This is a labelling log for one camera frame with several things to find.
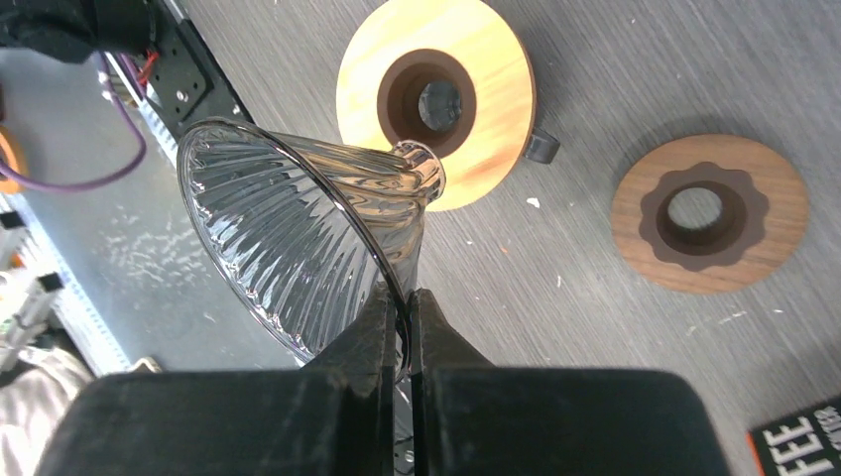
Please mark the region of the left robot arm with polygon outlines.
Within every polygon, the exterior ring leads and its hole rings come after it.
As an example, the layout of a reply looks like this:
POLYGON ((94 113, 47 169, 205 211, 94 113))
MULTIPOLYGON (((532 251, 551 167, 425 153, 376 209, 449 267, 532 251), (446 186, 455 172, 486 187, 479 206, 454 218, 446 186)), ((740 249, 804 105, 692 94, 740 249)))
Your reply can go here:
POLYGON ((95 53, 136 56, 152 47, 159 18, 151 1, 8 0, 1 46, 75 64, 95 53))

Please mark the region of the clear smoky glass dripper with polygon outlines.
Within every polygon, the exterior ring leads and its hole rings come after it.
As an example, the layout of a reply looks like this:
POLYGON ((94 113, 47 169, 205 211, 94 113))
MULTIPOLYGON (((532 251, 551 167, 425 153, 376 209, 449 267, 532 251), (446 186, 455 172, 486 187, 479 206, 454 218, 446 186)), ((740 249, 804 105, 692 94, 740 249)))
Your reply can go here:
POLYGON ((408 373, 424 213, 446 185, 428 146, 376 151, 212 117, 185 130, 176 168, 215 268, 297 359, 321 353, 383 285, 397 309, 397 375, 408 373))

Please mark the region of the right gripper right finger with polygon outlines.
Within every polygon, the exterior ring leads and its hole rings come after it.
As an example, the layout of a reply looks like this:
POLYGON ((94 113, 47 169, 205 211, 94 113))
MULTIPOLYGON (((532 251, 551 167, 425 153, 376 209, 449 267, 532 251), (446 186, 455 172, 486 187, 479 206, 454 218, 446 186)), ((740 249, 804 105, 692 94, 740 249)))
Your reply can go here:
POLYGON ((413 293, 419 475, 725 475, 710 417, 670 372, 501 367, 413 293))

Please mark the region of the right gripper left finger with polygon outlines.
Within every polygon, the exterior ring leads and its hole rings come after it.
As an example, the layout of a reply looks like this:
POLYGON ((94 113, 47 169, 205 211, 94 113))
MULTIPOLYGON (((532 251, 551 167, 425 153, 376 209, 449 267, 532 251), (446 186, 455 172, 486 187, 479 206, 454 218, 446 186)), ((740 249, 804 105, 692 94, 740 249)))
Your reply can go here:
POLYGON ((396 308, 384 285, 297 370, 132 372, 88 385, 40 475, 390 475, 396 308))

